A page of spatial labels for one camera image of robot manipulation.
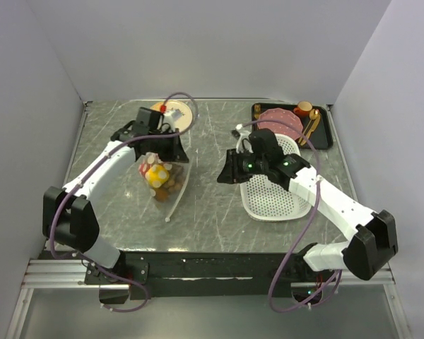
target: tray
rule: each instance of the tray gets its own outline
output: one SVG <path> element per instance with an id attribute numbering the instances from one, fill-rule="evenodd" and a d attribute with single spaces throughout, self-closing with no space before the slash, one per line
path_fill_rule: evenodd
<path id="1" fill-rule="evenodd" d="M 266 110 L 272 109 L 272 108 L 282 108 L 289 111 L 293 111 L 294 108 L 297 107 L 297 105 L 268 104 L 266 102 L 256 103 L 252 106 L 252 121 L 256 120 L 254 118 L 255 105 L 261 106 L 261 113 L 264 113 Z M 317 150 L 328 150 L 333 145 L 333 136 L 331 135 L 328 114 L 326 110 L 322 107 L 313 106 L 313 108 L 317 108 L 320 111 L 322 118 L 320 119 L 319 125 L 317 126 L 316 130 L 312 132 L 310 140 Z M 305 127 L 307 123 L 310 121 L 310 118 L 309 117 L 300 118 L 300 120 L 302 121 L 303 127 Z M 256 130 L 257 130 L 257 125 L 253 125 L 253 131 L 256 131 Z M 308 144 L 305 144 L 304 146 L 298 145 L 298 147 L 300 149 L 310 148 Z"/>

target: mug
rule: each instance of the mug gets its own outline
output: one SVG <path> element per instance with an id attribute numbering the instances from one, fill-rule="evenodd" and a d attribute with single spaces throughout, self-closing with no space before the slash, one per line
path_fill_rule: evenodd
<path id="1" fill-rule="evenodd" d="M 310 115 L 311 109 L 312 109 L 311 102 L 300 101 L 297 104 L 297 107 L 294 108 L 294 114 L 300 118 L 305 118 Z"/>

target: pink plate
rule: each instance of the pink plate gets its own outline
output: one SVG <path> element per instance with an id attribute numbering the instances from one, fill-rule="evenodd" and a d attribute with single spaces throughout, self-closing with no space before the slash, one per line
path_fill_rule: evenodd
<path id="1" fill-rule="evenodd" d="M 300 118 L 297 117 L 295 114 L 293 114 L 293 112 L 288 111 L 286 109 L 281 109 L 281 108 L 268 109 L 259 116 L 259 120 L 264 120 L 264 119 L 281 120 L 282 122 L 287 123 L 289 126 L 292 126 L 294 129 L 298 131 L 303 130 L 303 125 L 302 125 L 302 122 L 300 121 Z M 277 124 L 276 122 L 271 122 L 271 121 L 259 122 L 257 126 L 259 129 L 270 129 L 274 133 L 283 134 L 293 140 L 298 139 L 300 137 L 300 134 L 298 134 L 293 129 L 290 129 L 287 126 L 284 126 L 282 124 Z"/>

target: white wall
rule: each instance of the white wall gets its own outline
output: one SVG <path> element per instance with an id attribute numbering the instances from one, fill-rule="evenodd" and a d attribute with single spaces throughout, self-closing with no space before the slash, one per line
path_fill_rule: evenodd
<path id="1" fill-rule="evenodd" d="M 394 270 L 424 338 L 424 0 L 393 0 L 333 109 L 361 200 L 391 211 Z"/>
<path id="2" fill-rule="evenodd" d="M 334 103 L 389 0 L 28 0 L 83 100 Z"/>
<path id="3" fill-rule="evenodd" d="M 62 183 L 81 110 L 30 7 L 0 0 L 0 338 L 42 248 L 42 195 Z"/>

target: white plastic basket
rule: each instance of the white plastic basket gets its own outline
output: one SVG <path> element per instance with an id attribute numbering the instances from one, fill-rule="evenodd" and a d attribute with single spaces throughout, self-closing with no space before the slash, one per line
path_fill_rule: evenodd
<path id="1" fill-rule="evenodd" d="M 282 134 L 275 135 L 284 154 L 300 155 L 297 143 L 293 139 Z M 243 150 L 242 141 L 247 137 L 247 133 L 241 133 L 236 146 L 238 151 Z M 265 175 L 254 175 L 249 182 L 240 184 L 240 195 L 243 207 L 249 216 L 259 221 L 298 219 L 305 216 L 311 208 L 310 204 L 299 196 L 272 184 Z"/>

